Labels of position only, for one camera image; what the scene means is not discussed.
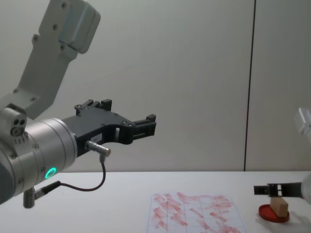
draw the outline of wooden block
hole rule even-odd
[[[270,207],[278,217],[287,216],[288,203],[283,198],[271,198]]]

